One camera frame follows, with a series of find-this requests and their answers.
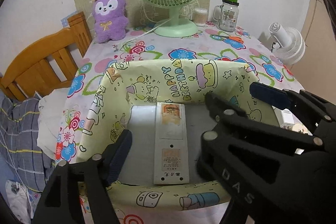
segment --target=fan base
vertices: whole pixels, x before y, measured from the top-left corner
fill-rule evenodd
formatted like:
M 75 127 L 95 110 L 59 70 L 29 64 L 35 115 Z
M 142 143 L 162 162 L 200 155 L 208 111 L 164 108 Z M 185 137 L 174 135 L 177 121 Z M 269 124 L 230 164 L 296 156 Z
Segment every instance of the fan base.
M 154 27 L 165 21 L 167 21 L 167 19 L 159 21 Z M 163 37 L 189 37 L 198 32 L 198 27 L 194 22 L 186 18 L 179 18 L 177 25 L 171 25 L 170 22 L 167 22 L 155 29 L 154 32 Z

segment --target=plush toy bow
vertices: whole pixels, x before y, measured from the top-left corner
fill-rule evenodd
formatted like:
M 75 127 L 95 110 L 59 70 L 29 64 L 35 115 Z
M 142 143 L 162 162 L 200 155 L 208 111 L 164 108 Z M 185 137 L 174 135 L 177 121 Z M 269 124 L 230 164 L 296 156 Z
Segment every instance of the plush toy bow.
M 109 29 L 109 25 L 112 25 L 112 21 L 108 21 L 108 22 L 103 22 L 100 24 L 102 27 L 104 27 L 103 31 L 106 31 Z

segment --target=plaid blanket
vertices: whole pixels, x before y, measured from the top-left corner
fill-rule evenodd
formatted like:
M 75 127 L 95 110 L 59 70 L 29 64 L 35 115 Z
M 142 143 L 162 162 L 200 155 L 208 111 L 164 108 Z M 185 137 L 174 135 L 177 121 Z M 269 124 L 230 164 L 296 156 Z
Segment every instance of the plaid blanket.
M 5 97 L 0 108 L 0 153 L 29 189 L 42 192 L 55 163 L 37 146 L 39 99 Z

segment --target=white box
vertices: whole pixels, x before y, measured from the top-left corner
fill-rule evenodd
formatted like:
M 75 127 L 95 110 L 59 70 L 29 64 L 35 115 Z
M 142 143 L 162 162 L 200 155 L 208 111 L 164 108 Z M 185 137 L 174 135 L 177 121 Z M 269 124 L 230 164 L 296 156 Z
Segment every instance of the white box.
M 185 183 L 189 183 L 189 164 L 184 105 L 157 103 L 154 184 Z
M 292 112 L 288 109 L 281 110 L 276 107 L 274 107 L 274 112 L 277 116 L 280 127 L 291 130 L 295 124 Z

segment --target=glass jar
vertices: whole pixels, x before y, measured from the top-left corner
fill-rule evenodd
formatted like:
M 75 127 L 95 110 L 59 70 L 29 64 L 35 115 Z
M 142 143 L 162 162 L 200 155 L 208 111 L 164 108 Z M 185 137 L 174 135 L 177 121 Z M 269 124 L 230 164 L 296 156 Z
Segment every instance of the glass jar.
M 217 21 L 217 27 L 226 32 L 234 32 L 238 19 L 238 2 L 222 0 L 222 5 L 215 6 L 213 18 Z M 215 17 L 216 7 L 220 8 L 219 18 Z

